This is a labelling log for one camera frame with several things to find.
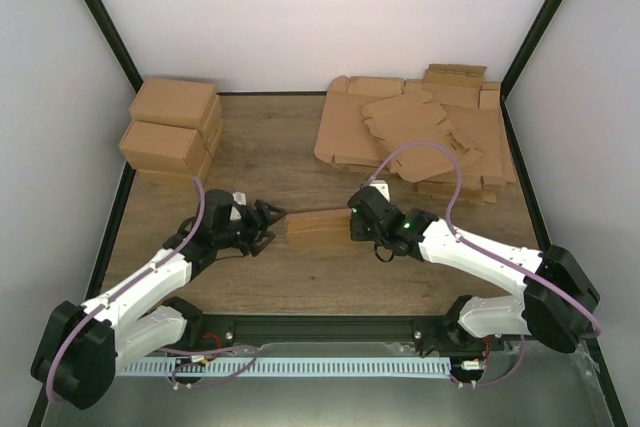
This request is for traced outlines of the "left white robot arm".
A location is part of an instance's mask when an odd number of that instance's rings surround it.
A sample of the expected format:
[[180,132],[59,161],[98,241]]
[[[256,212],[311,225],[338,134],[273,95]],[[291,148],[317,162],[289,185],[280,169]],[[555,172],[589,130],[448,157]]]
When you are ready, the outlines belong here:
[[51,402],[86,409],[100,400],[117,373],[176,344],[196,349],[204,339],[200,310],[172,292],[210,267],[222,250],[255,257],[274,239],[270,228],[284,209],[240,192],[200,191],[195,216],[184,220],[141,268],[81,304],[64,301],[51,312],[31,365]]

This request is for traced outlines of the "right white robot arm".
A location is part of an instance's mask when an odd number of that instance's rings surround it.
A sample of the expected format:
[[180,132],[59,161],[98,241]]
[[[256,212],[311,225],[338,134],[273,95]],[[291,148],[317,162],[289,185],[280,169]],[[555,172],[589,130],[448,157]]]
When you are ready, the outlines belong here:
[[513,247],[452,230],[431,212],[403,213],[390,202],[385,184],[360,189],[348,206],[352,240],[384,248],[392,258],[453,267],[504,290],[502,297],[456,300],[444,325],[451,347],[465,350],[482,337],[523,335],[557,352],[572,353],[590,332],[588,317],[600,295],[567,249]]

